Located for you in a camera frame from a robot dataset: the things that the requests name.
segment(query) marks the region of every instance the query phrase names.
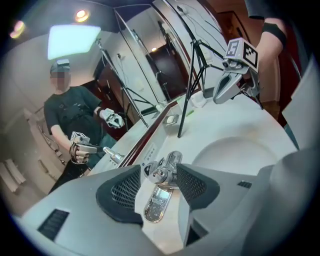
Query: ceiling light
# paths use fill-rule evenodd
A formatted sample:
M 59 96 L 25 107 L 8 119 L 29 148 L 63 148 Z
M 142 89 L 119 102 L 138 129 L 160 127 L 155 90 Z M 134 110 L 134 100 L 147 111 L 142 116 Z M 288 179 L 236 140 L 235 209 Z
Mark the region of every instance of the ceiling light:
M 52 26 L 48 40 L 48 60 L 89 52 L 100 31 L 98 26 Z
M 86 11 L 85 10 L 80 10 L 76 13 L 76 16 L 78 18 L 83 18 L 86 15 Z
M 18 38 L 21 35 L 21 33 L 25 30 L 25 27 L 26 26 L 25 26 L 24 22 L 19 20 L 14 25 L 13 31 L 10 33 L 10 37 L 13 39 Z
M 84 22 L 89 18 L 89 12 L 85 10 L 79 10 L 75 14 L 75 21 L 76 22 Z

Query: white sink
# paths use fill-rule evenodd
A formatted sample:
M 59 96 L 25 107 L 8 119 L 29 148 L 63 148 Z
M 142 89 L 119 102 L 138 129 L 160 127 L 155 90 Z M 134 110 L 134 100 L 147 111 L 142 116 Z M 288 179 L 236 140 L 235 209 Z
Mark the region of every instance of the white sink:
M 264 145 L 245 137 L 226 137 L 206 146 L 193 165 L 223 172 L 257 175 L 259 170 L 274 165 L 276 155 Z

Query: dark green shirt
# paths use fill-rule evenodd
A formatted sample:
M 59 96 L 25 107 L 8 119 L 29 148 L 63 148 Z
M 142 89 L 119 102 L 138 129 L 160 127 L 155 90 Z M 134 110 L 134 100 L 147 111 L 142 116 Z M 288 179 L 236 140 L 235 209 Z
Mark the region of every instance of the dark green shirt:
M 70 87 L 63 94 L 53 94 L 44 103 L 44 117 L 51 134 L 51 127 L 59 125 L 65 135 L 83 133 L 90 143 L 98 145 L 105 135 L 102 126 L 94 119 L 94 110 L 101 100 L 84 86 Z

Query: countertop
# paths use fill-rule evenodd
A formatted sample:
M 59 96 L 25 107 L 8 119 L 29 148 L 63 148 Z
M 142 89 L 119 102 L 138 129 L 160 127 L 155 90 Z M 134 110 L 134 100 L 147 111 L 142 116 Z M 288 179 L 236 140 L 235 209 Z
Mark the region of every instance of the countertop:
M 153 122 L 156 119 L 157 118 L 155 117 L 154 113 L 144 116 L 144 120 L 149 125 L 149 127 L 153 124 Z M 121 155 L 126 156 L 147 130 L 148 127 L 146 127 L 145 124 L 141 121 L 141 119 L 139 119 L 139 121 L 136 122 L 131 127 L 131 129 L 116 142 L 116 144 L 112 147 L 112 150 L 120 153 Z M 109 155 L 106 154 L 90 171 L 88 176 L 99 174 L 107 170 L 112 170 L 114 168 L 117 168 L 117 166 L 118 164 L 112 161 Z
M 256 159 L 252 167 L 247 165 L 246 168 L 241 168 L 234 163 L 233 166 L 229 164 L 217 170 L 257 175 L 260 168 L 275 164 L 296 151 L 279 123 L 244 95 L 220 105 L 208 100 L 203 108 L 195 108 L 194 113 L 185 118 L 181 138 L 177 137 L 178 127 L 177 125 L 176 132 L 165 139 L 156 156 L 157 161 L 172 151 L 180 151 L 183 155 L 182 163 L 192 164 L 200 151 L 212 142 L 227 137 L 245 137 L 267 147 L 272 152 L 272 157 L 262 161 Z M 135 211 L 143 218 L 143 232 L 164 253 L 173 253 L 181 250 L 187 240 L 189 206 L 181 192 L 174 190 L 162 220 L 158 223 L 148 222 L 143 212 L 154 188 L 155 184 L 144 179 L 136 195 Z

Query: soap dish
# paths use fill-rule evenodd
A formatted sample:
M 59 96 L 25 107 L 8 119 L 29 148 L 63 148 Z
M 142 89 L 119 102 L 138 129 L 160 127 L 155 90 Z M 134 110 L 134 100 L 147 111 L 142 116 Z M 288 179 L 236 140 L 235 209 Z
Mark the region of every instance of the soap dish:
M 173 117 L 173 120 L 172 120 L 172 122 L 168 123 L 169 117 Z M 167 127 L 167 126 L 172 126 L 172 125 L 176 124 L 178 121 L 179 121 L 179 115 L 178 114 L 171 114 L 171 115 L 166 116 L 163 119 L 162 123 Z

